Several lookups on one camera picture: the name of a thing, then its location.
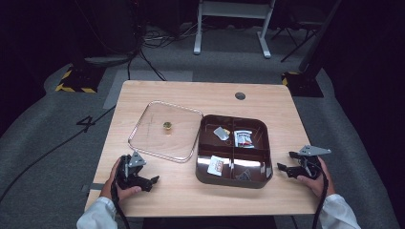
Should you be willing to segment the person's left hand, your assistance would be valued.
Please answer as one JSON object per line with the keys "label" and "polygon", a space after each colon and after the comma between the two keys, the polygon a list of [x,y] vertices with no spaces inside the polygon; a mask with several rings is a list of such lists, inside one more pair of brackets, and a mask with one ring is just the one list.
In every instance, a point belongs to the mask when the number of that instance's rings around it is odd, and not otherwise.
{"label": "person's left hand", "polygon": [[[120,163],[120,158],[118,158],[117,161],[115,162],[115,164],[111,170],[109,178],[105,181],[105,183],[101,189],[101,192],[99,194],[101,197],[105,197],[108,199],[112,198],[111,189],[112,189],[113,181],[115,180],[115,174],[116,174],[119,163]],[[134,187],[131,187],[126,190],[122,190],[119,187],[117,187],[117,196],[120,201],[123,201],[124,199],[129,198],[140,192],[141,192],[141,188],[138,186],[134,186]]]}

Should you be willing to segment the white red blue snack packet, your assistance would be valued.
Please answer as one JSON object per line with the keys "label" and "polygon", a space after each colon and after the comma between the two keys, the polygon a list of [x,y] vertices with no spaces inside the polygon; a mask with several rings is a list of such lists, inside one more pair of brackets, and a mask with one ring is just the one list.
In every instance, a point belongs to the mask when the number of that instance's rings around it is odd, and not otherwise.
{"label": "white red blue snack packet", "polygon": [[238,148],[251,149],[254,147],[253,141],[251,139],[251,131],[239,130],[234,132],[234,143]]}

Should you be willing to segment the silver snack packet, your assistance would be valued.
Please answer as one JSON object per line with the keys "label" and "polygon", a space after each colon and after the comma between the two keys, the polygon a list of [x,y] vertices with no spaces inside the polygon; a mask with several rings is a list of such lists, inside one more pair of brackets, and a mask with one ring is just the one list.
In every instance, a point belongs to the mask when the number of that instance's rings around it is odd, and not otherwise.
{"label": "silver snack packet", "polygon": [[215,131],[214,134],[222,141],[228,140],[229,139],[229,135],[226,134],[226,132],[224,131],[223,127],[218,127]]}

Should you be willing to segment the grey tape strip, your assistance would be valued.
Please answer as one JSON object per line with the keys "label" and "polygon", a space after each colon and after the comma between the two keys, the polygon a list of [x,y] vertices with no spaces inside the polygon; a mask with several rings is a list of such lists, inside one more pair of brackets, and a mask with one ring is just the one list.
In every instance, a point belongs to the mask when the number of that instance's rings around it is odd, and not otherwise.
{"label": "grey tape strip", "polygon": [[91,190],[101,190],[103,188],[102,183],[91,183],[91,184],[84,184],[80,191],[83,193],[89,193]]}

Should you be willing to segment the white orange snack packet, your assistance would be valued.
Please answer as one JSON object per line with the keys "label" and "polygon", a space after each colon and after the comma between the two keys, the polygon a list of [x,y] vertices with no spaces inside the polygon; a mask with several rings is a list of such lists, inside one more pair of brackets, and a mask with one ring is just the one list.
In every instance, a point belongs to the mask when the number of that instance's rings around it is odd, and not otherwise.
{"label": "white orange snack packet", "polygon": [[224,159],[218,156],[212,156],[209,161],[207,173],[220,177],[224,167]]}

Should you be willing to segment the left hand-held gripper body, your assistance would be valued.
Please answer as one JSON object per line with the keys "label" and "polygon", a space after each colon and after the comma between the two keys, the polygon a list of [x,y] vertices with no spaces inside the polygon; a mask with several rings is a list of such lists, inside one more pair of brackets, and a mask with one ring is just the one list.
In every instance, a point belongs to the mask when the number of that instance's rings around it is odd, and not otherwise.
{"label": "left hand-held gripper body", "polygon": [[146,164],[146,161],[137,151],[133,154],[121,156],[116,172],[116,182],[122,189],[138,186],[142,191],[147,190],[147,179],[139,176],[139,172]]}

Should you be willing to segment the person's right hand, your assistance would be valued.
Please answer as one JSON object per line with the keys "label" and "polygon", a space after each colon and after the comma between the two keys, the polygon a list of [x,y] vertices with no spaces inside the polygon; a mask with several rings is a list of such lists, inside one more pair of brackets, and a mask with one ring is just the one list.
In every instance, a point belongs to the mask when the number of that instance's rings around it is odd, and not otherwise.
{"label": "person's right hand", "polygon": [[324,184],[325,184],[324,177],[326,177],[327,180],[328,180],[328,188],[327,188],[326,196],[328,197],[330,195],[334,195],[336,193],[336,191],[335,191],[335,187],[334,187],[334,184],[332,182],[332,178],[331,178],[330,172],[328,170],[328,167],[327,167],[325,161],[321,157],[318,157],[318,159],[320,161],[321,168],[322,168],[322,170],[324,172],[323,175],[320,175],[317,179],[311,179],[311,178],[304,177],[304,176],[298,176],[297,179],[301,183],[303,183],[307,187],[309,187],[311,189],[311,191],[318,198],[320,198],[320,197],[322,197],[322,193],[323,193],[323,190],[324,190]]}

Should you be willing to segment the round grey stand base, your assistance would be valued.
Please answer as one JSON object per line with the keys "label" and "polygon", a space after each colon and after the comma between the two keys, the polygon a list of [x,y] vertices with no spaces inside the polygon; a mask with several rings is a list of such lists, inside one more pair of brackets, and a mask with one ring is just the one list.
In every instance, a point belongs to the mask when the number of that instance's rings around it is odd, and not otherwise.
{"label": "round grey stand base", "polygon": [[135,54],[115,54],[107,56],[85,57],[84,61],[92,67],[109,68],[129,63],[136,57]]}

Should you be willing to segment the transparent square lid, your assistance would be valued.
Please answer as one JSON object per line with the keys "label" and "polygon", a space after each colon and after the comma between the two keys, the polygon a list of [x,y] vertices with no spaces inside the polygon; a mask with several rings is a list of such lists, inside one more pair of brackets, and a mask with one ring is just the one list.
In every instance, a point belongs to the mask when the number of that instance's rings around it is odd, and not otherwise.
{"label": "transparent square lid", "polygon": [[199,110],[152,101],[129,135],[129,147],[138,153],[184,163],[193,156],[202,118]]}

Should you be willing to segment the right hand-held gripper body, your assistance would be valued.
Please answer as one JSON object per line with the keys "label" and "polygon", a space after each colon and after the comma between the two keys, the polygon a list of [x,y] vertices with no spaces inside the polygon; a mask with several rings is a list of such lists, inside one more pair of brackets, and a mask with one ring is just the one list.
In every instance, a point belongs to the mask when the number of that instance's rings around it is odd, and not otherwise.
{"label": "right hand-held gripper body", "polygon": [[301,175],[311,179],[317,179],[321,174],[321,164],[318,159],[321,155],[327,155],[331,153],[330,149],[324,149],[316,146],[305,145],[298,152],[303,156],[302,159],[297,159],[301,168]]}

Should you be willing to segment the white metal stand frame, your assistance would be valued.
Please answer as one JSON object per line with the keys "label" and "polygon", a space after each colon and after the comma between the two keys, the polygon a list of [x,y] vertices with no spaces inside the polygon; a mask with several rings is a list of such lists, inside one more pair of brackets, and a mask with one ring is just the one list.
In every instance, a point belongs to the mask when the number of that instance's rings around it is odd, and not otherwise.
{"label": "white metal stand frame", "polygon": [[271,52],[267,46],[266,32],[274,10],[275,2],[276,0],[269,0],[266,4],[251,4],[200,0],[197,13],[197,34],[195,37],[193,53],[199,55],[202,51],[202,26],[204,16],[261,19],[264,21],[264,24],[262,30],[257,31],[256,34],[264,58],[269,59],[271,57]]}

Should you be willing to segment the dark brown compartment box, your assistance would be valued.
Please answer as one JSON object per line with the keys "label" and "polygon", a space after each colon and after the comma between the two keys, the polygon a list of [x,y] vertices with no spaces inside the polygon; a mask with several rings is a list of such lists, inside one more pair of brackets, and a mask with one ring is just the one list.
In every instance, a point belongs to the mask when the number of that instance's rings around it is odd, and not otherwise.
{"label": "dark brown compartment box", "polygon": [[[214,131],[223,127],[230,131],[229,139],[222,141]],[[254,147],[238,148],[234,143],[234,132],[251,131]],[[210,158],[224,159],[220,177],[207,173]],[[196,177],[200,182],[245,188],[263,188],[272,178],[272,162],[267,126],[258,119],[223,115],[207,115],[199,130]]]}

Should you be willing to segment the black yellow striped base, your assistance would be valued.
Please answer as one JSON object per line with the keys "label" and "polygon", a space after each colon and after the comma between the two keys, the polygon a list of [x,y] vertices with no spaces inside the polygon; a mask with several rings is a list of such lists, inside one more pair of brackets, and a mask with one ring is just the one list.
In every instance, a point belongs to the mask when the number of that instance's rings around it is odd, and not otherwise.
{"label": "black yellow striped base", "polygon": [[284,72],[282,83],[288,87],[292,96],[323,97],[323,93],[315,78],[306,77],[304,73]]}
{"label": "black yellow striped base", "polygon": [[55,90],[57,92],[95,94],[105,73],[105,68],[77,69],[70,66],[63,74]]}

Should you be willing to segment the black tripod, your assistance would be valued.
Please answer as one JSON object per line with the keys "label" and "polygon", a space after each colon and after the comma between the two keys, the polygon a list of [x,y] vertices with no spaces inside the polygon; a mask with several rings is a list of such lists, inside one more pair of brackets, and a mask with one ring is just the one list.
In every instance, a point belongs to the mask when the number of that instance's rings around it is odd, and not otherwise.
{"label": "black tripod", "polygon": [[[281,59],[282,62],[285,62],[290,56],[292,56],[296,51],[303,47],[312,37],[316,36],[324,24],[324,19],[299,19],[295,17],[290,17],[287,24],[281,27],[272,37],[274,40],[278,35],[283,31],[288,34],[288,37],[291,39],[295,48],[290,51],[285,57]],[[299,31],[304,30],[306,32],[305,38],[298,43],[296,39],[292,36],[290,31]]]}

